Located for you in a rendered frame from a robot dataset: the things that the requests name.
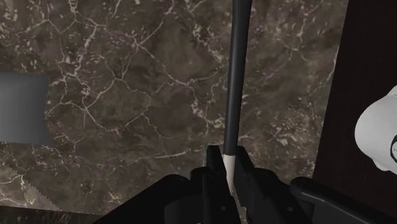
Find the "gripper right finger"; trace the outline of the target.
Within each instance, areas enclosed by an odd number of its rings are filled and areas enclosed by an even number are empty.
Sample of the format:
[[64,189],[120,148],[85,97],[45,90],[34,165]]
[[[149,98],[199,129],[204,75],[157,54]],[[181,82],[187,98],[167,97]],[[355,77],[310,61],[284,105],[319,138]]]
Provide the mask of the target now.
[[233,182],[248,224],[397,224],[310,178],[283,183],[275,172],[255,167],[242,146],[236,149]]

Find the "dark grey pen white tip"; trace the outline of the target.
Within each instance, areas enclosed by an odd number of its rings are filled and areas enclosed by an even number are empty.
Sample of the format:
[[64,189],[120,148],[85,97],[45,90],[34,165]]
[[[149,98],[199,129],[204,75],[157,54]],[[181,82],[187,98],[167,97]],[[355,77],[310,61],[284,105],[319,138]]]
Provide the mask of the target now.
[[233,189],[235,155],[246,66],[247,39],[253,0],[232,0],[232,29],[227,77],[223,163],[228,189]]

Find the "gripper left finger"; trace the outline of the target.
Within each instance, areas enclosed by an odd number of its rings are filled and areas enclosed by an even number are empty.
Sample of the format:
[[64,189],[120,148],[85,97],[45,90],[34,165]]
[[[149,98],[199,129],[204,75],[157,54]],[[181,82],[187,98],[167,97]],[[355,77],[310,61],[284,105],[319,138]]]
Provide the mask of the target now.
[[167,175],[93,224],[241,224],[219,146],[190,178]]

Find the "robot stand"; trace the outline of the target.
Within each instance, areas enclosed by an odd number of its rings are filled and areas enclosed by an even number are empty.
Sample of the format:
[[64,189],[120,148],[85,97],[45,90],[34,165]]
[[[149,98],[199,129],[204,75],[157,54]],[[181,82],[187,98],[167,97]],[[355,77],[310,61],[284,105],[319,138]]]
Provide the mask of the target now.
[[314,180],[397,219],[397,175],[354,140],[360,114],[397,85],[397,0],[349,0]]

